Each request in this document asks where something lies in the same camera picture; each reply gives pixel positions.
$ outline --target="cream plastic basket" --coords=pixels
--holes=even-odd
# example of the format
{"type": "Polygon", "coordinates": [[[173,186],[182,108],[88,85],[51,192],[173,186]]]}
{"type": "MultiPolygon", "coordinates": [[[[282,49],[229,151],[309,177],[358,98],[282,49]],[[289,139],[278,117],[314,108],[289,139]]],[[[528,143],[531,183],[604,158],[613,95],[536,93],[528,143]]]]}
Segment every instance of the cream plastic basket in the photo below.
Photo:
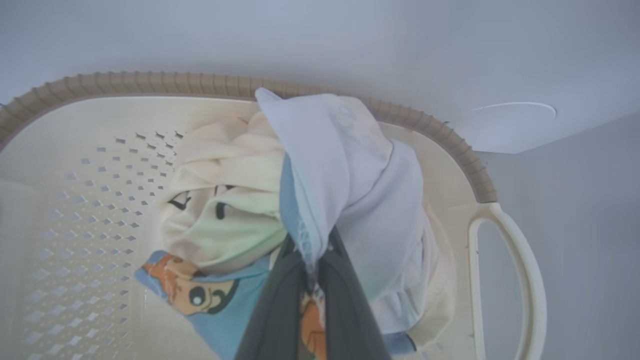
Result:
{"type": "MultiPolygon", "coordinates": [[[[147,215],[189,125],[249,117],[261,86],[281,97],[331,92],[212,74],[98,73],[47,83],[0,110],[3,358],[212,357],[188,322],[132,274],[160,247],[147,215]]],[[[424,205],[456,264],[454,319],[423,349],[426,358],[485,358],[477,230],[489,220],[522,285],[516,359],[539,359],[547,324],[540,270],[477,155],[429,115],[362,100],[387,136],[416,150],[424,205]]]]}

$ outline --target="pile of clothes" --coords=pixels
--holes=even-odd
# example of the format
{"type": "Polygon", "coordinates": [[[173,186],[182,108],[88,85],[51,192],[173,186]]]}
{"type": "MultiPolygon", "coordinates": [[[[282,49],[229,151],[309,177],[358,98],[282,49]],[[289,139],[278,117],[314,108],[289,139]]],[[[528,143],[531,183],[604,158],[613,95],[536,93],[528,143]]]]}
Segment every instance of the pile of clothes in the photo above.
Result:
{"type": "Polygon", "coordinates": [[[310,344],[308,335],[324,331],[316,265],[336,227],[387,350],[416,351],[444,326],[421,321],[426,309],[438,309],[444,323],[451,318],[446,289],[454,277],[422,208],[413,149],[384,137],[358,99],[283,100],[263,88],[255,96],[260,111],[251,119],[211,119],[185,136],[155,204],[165,249],[137,280],[182,313],[220,359],[232,360],[289,234],[310,288],[301,340],[326,359],[322,337],[310,344]]]}

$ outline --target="brown ribbed basket rim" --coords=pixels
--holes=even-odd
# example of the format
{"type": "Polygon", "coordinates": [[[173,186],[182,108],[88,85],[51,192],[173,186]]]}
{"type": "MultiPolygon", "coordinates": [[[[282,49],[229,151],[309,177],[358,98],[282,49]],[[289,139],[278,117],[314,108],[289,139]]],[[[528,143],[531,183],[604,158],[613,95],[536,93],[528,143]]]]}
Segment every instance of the brown ribbed basket rim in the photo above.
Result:
{"type": "Polygon", "coordinates": [[[498,201],[489,173],[476,152],[453,129],[423,111],[315,86],[242,76],[189,72],[96,72],[45,83],[0,108],[0,151],[28,124],[56,108],[77,101],[144,95],[255,101],[254,93],[260,87],[284,99],[325,93],[357,97],[376,120],[420,133],[445,149],[466,175],[478,203],[498,201]]]}

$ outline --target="basket handle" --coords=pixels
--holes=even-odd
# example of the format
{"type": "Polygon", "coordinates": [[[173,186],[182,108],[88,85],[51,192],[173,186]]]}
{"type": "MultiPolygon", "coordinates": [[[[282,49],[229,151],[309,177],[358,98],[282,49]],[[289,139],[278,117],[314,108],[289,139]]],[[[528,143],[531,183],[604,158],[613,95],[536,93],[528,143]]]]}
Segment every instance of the basket handle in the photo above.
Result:
{"type": "MultiPolygon", "coordinates": [[[[502,210],[499,203],[482,204],[479,208],[477,218],[471,223],[470,228],[470,234],[473,234],[476,239],[480,224],[486,220],[493,222],[500,231],[520,280],[522,331],[515,359],[540,360],[547,333],[547,298],[540,268],[524,234],[513,219],[502,210]]],[[[472,255],[476,257],[477,261],[477,253],[472,253],[472,255]]],[[[479,284],[479,278],[476,279],[476,284],[479,284]]],[[[477,298],[477,304],[474,304],[474,307],[478,305],[479,310],[479,296],[473,297],[477,298]]],[[[482,327],[481,317],[478,323],[482,327]]]]}

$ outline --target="cartoon face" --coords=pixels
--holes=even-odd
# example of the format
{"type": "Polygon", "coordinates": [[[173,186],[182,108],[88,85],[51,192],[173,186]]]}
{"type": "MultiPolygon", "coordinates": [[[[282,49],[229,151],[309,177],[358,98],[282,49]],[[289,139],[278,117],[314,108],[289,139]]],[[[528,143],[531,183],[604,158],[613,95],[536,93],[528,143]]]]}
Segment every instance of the cartoon face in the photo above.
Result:
{"type": "Polygon", "coordinates": [[[231,302],[239,283],[239,280],[198,281],[206,275],[194,264],[171,254],[142,268],[160,281],[167,301],[184,315],[219,313],[231,302]]]}

